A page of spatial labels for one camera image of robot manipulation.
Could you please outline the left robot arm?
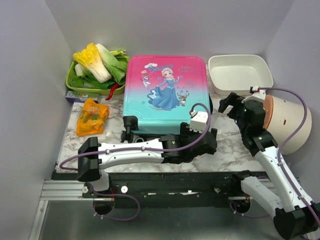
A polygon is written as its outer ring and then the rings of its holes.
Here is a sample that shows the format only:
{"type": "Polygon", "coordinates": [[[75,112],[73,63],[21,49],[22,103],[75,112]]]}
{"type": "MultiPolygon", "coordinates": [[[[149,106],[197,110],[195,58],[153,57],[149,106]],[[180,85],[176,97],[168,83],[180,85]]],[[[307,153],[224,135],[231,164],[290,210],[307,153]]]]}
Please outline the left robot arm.
{"type": "Polygon", "coordinates": [[[97,137],[88,138],[78,149],[77,180],[89,183],[101,198],[111,191],[105,169],[137,163],[181,164],[195,157],[217,151],[217,129],[205,134],[190,130],[187,123],[180,125],[178,135],[168,134],[144,142],[127,144],[100,143],[97,137]]]}

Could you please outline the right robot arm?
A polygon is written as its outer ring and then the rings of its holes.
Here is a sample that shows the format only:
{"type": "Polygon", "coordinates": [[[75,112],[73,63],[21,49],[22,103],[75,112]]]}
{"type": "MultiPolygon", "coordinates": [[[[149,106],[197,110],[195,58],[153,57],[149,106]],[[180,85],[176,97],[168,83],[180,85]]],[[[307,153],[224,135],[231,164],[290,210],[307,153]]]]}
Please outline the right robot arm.
{"type": "Polygon", "coordinates": [[[219,102],[218,111],[227,114],[239,128],[244,146],[260,163],[273,183],[276,193],[265,187],[246,170],[234,175],[230,191],[252,197],[273,220],[278,234],[285,240],[302,237],[320,228],[320,205],[303,190],[285,162],[272,134],[264,128],[263,103],[245,99],[232,92],[219,102]]]}

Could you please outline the pink and teal kids suitcase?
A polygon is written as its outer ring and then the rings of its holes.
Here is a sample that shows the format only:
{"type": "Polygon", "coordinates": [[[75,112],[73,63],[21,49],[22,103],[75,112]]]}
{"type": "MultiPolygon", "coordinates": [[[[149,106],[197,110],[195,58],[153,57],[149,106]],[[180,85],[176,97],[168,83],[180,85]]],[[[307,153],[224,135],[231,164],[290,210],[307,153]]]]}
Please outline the pink and teal kids suitcase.
{"type": "Polygon", "coordinates": [[[127,66],[120,142],[180,133],[194,104],[213,109],[206,65],[198,56],[137,55],[127,66]]]}

